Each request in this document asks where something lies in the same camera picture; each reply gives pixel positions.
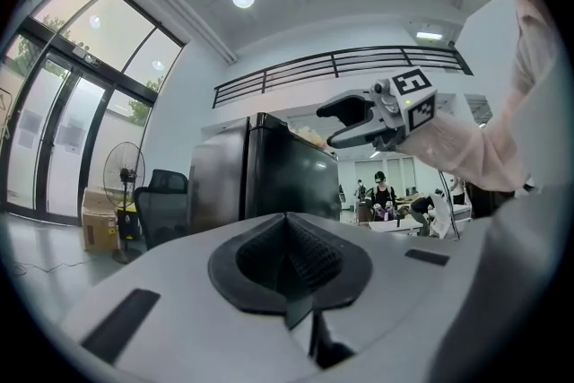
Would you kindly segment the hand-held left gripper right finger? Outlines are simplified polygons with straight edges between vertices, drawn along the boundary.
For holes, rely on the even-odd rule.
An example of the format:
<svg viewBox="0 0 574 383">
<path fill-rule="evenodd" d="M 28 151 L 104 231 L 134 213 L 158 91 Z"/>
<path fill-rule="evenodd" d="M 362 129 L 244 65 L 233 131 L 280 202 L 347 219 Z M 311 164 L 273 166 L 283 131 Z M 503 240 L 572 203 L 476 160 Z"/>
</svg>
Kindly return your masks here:
<svg viewBox="0 0 574 383">
<path fill-rule="evenodd" d="M 314 292 L 309 371 L 300 382 L 440 382 L 439 351 L 474 282 L 483 221 L 460 240 L 364 230 L 287 213 L 292 228 L 337 253 L 329 283 Z"/>
</svg>

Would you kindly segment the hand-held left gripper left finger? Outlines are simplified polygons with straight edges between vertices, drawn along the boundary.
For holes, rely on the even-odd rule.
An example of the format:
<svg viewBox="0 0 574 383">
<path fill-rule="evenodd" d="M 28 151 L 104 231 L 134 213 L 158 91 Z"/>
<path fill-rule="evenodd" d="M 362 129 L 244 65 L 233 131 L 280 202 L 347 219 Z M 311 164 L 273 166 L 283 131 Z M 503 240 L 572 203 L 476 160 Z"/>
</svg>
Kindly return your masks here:
<svg viewBox="0 0 574 383">
<path fill-rule="evenodd" d="M 145 382 L 301 382 L 319 368 L 278 316 L 244 313 L 213 287 L 210 255 L 271 214 L 164 243 L 91 288 L 62 320 L 82 344 L 135 290 L 158 295 L 115 359 L 121 377 Z"/>
</svg>

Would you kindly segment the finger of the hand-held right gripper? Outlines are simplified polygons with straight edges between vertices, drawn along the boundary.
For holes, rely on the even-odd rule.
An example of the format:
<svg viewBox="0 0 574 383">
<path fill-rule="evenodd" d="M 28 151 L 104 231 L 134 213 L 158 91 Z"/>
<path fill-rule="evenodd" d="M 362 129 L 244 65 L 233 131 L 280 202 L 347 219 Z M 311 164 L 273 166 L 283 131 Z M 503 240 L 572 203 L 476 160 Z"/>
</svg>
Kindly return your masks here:
<svg viewBox="0 0 574 383">
<path fill-rule="evenodd" d="M 341 129 L 327 139 L 327 144 L 335 149 L 352 148 L 364 144 L 372 144 L 377 138 L 389 132 L 384 122 L 367 120 Z"/>
<path fill-rule="evenodd" d="M 337 118 L 345 126 L 362 123 L 374 103 L 368 91 L 345 91 L 321 104 L 316 115 L 319 118 Z"/>
</svg>

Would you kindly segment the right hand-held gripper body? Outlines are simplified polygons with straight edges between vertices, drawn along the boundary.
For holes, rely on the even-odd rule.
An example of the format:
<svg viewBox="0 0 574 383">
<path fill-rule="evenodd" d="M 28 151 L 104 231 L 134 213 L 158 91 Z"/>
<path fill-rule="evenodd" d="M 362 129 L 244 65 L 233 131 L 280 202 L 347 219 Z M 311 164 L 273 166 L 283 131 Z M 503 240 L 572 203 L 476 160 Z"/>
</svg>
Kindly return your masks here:
<svg viewBox="0 0 574 383">
<path fill-rule="evenodd" d="M 420 67 L 377 80 L 370 97 L 384 126 L 373 141 L 378 151 L 394 151 L 436 115 L 437 89 Z"/>
</svg>

